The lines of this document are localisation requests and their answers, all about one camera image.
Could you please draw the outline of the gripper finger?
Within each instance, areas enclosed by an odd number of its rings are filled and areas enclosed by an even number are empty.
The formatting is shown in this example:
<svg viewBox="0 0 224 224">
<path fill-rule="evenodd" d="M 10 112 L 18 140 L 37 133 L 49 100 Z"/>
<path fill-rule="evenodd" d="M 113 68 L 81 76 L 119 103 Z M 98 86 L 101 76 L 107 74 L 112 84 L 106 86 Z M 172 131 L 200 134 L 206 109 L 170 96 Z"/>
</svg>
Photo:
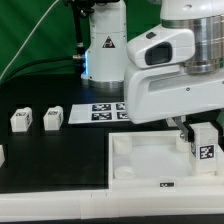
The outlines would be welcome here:
<svg viewBox="0 0 224 224">
<path fill-rule="evenodd" d="M 212 125 L 219 131 L 224 131 L 224 112 L 222 111 L 213 111 L 211 115 Z"/>
</svg>

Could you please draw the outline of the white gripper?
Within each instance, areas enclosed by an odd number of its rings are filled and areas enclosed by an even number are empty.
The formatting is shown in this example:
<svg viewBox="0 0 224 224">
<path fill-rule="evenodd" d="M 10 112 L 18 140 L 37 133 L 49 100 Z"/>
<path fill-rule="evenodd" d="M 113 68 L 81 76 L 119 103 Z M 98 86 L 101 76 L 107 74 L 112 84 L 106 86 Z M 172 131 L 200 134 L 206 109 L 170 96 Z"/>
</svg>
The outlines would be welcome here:
<svg viewBox="0 0 224 224">
<path fill-rule="evenodd" d="M 160 25 L 127 44 L 124 101 L 135 124 L 174 118 L 180 138 L 194 141 L 184 115 L 224 108 L 224 69 L 191 75 L 184 63 L 195 53 L 194 33 Z"/>
</svg>

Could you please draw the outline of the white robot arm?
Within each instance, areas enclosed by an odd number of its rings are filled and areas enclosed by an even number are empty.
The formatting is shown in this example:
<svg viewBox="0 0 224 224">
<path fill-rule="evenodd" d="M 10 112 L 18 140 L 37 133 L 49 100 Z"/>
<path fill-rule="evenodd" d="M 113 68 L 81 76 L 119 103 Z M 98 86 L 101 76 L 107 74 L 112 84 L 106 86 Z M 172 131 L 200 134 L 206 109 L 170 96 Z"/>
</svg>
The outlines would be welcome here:
<svg viewBox="0 0 224 224">
<path fill-rule="evenodd" d="M 122 84 L 135 124 L 224 108 L 224 0 L 157 3 L 160 24 L 132 40 L 123 1 L 95 5 L 83 81 Z"/>
</svg>

